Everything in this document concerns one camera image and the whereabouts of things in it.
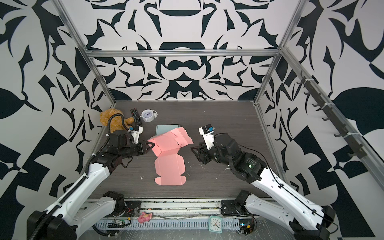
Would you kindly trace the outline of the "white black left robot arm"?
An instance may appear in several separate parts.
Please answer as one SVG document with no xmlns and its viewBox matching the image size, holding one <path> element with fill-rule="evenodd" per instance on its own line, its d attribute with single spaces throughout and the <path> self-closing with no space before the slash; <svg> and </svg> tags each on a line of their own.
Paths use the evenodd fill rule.
<svg viewBox="0 0 384 240">
<path fill-rule="evenodd" d="M 83 175 L 43 212 L 35 211 L 30 215 L 28 240 L 77 240 L 105 216 L 125 213 L 124 195 L 109 191 L 78 214 L 84 202 L 117 167 L 127 168 L 124 159 L 145 155 L 155 146 L 148 141 L 139 141 L 140 132 L 130 129 L 120 113 L 109 118 L 107 130 L 105 145 L 87 162 Z"/>
</svg>

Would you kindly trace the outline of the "light blue paper box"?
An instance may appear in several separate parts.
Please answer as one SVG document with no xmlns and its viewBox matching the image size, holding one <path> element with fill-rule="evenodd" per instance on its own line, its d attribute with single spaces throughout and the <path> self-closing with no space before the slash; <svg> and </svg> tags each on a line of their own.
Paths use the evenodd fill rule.
<svg viewBox="0 0 384 240">
<path fill-rule="evenodd" d="M 179 128 L 180 125 L 157 125 L 156 126 L 156 136 L 167 133 L 173 129 Z"/>
</svg>

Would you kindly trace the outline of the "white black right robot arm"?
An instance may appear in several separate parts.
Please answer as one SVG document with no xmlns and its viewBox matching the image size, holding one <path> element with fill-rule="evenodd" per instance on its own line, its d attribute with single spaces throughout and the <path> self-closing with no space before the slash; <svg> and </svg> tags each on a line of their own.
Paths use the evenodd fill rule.
<svg viewBox="0 0 384 240">
<path fill-rule="evenodd" d="M 242 190 L 234 204 L 237 211 L 268 219 L 293 233 L 297 240 L 328 240 L 335 210 L 306 199 L 279 178 L 258 156 L 243 151 L 227 134 L 204 135 L 204 142 L 191 151 L 204 165 L 217 162 L 226 165 L 241 181 L 258 188 L 275 200 L 266 202 L 249 191 Z"/>
</svg>

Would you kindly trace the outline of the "pink paper boxes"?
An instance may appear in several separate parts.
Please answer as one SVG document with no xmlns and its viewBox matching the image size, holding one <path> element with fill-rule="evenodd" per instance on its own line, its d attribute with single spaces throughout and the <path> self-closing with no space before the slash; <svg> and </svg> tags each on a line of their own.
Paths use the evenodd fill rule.
<svg viewBox="0 0 384 240">
<path fill-rule="evenodd" d="M 187 179 L 184 158 L 179 150 L 193 143 L 183 127 L 175 128 L 149 140 L 155 144 L 152 151 L 156 155 L 155 169 L 158 175 L 155 183 L 160 186 L 182 186 Z"/>
</svg>

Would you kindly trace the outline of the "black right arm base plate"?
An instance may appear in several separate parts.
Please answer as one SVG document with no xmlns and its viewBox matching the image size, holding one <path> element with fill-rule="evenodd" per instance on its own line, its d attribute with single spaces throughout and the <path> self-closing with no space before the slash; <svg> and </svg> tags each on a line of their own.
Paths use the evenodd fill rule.
<svg viewBox="0 0 384 240">
<path fill-rule="evenodd" d="M 238 202 L 236 200 L 222 200 L 221 215 L 225 217 L 248 216 L 249 212 L 246 210 L 244 204 L 244 202 Z"/>
</svg>

